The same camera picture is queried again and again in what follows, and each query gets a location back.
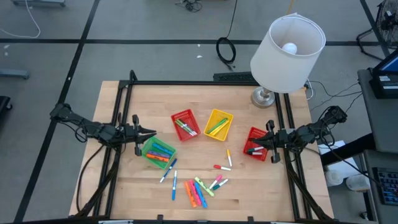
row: white container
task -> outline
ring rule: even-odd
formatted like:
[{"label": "white container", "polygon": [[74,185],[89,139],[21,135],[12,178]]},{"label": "white container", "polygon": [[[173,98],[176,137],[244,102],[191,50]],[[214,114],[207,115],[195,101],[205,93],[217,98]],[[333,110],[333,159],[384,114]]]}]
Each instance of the white container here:
[{"label": "white container", "polygon": [[371,188],[369,179],[362,174],[348,177],[346,185],[350,190],[354,191],[369,190]]},{"label": "white container", "polygon": [[[282,50],[287,43],[297,46],[296,54]],[[281,17],[271,24],[250,61],[253,77],[276,93],[296,91],[304,86],[325,44],[325,34],[313,21],[298,14]]]},{"label": "white container", "polygon": [[337,170],[329,170],[325,172],[326,185],[328,187],[337,186],[343,183],[343,177]]}]

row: green basket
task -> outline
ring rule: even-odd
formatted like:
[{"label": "green basket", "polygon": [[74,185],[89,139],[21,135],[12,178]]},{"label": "green basket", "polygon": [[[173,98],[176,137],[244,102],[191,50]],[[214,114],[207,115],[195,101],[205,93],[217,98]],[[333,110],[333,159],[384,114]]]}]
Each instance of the green basket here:
[{"label": "green basket", "polygon": [[[148,152],[148,151],[151,151],[151,150],[152,150],[152,151],[155,151],[155,152],[165,153],[165,152],[163,152],[163,151],[158,150],[158,149],[155,148],[155,147],[152,147],[152,143],[157,143],[158,145],[164,147],[165,149],[168,149],[168,150],[170,150],[170,151],[173,152],[173,154],[170,155],[170,159],[169,159],[168,162],[162,162],[162,161],[158,161],[158,160],[156,160],[156,159],[149,159],[149,158],[147,157],[147,152]],[[151,162],[151,163],[157,165],[158,167],[160,167],[160,168],[162,168],[162,169],[166,169],[166,167],[169,167],[169,164],[171,163],[172,159],[174,158],[175,151],[176,151],[176,150],[175,150],[173,147],[169,146],[168,144],[164,143],[163,141],[159,140],[158,138],[156,138],[156,137],[151,137],[150,139],[148,139],[148,140],[146,141],[146,143],[145,143],[144,147],[142,148],[142,151],[141,151],[141,152],[142,152],[142,156],[143,156],[145,159],[147,159],[149,162]]]}]

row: lamp shade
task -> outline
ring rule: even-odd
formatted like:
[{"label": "lamp shade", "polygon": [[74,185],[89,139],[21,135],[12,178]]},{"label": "lamp shade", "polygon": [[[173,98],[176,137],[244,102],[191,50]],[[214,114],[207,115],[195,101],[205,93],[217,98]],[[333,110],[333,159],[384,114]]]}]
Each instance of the lamp shade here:
[{"label": "lamp shade", "polygon": [[[297,53],[282,50],[293,43]],[[264,88],[289,93],[304,86],[326,43],[325,34],[313,21],[291,14],[275,20],[250,62],[251,72]]]}]

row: silver lamp base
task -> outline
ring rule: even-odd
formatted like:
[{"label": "silver lamp base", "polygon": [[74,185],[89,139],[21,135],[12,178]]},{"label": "silver lamp base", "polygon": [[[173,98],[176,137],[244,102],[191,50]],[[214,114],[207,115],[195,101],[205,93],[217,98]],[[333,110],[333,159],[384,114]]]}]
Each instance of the silver lamp base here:
[{"label": "silver lamp base", "polygon": [[267,108],[272,105],[274,101],[274,92],[261,86],[254,89],[253,94],[251,95],[251,102],[258,108]]}]

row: wooden table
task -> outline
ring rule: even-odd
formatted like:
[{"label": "wooden table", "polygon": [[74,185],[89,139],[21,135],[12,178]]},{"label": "wooden table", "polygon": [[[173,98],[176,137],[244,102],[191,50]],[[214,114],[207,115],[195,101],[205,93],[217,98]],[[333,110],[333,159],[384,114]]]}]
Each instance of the wooden table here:
[{"label": "wooden table", "polygon": [[[111,121],[117,86],[118,82],[103,82],[94,121]],[[155,220],[157,215],[163,214],[165,220],[245,221],[248,216],[253,216],[255,221],[293,221],[282,149],[279,149],[281,162],[278,164],[271,163],[271,152],[265,162],[243,154],[252,126],[265,130],[266,122],[273,119],[275,130],[279,130],[275,104],[267,109],[256,108],[250,100],[253,89],[253,86],[134,85],[128,123],[132,124],[131,116],[137,114],[143,127],[157,130],[157,138],[177,149],[178,161],[173,168],[178,170],[176,200],[171,199],[173,175],[169,174],[160,184],[159,180],[165,171],[135,156],[134,144],[128,144],[119,166],[111,218]],[[284,120],[287,121],[284,99],[280,99]],[[304,90],[290,94],[290,100],[296,127],[310,123]],[[193,111],[202,134],[180,142],[170,115],[188,108]],[[225,142],[203,134],[214,108],[234,115]],[[94,139],[88,141],[83,164],[99,146]],[[317,150],[316,144],[309,148]],[[231,150],[231,172],[213,168],[214,164],[229,166],[226,149]],[[98,186],[103,154],[104,151],[99,153],[84,173],[80,206],[88,201]],[[302,160],[308,191],[325,213],[333,217],[319,155],[304,150]],[[218,174],[228,178],[229,182],[215,191],[213,198],[203,191],[207,209],[192,208],[183,182],[197,176],[210,185]],[[296,191],[300,214],[304,217],[301,194],[297,188]],[[104,199],[107,196],[106,190],[100,214],[104,213]],[[76,194],[70,214],[76,213],[75,197]]]}]

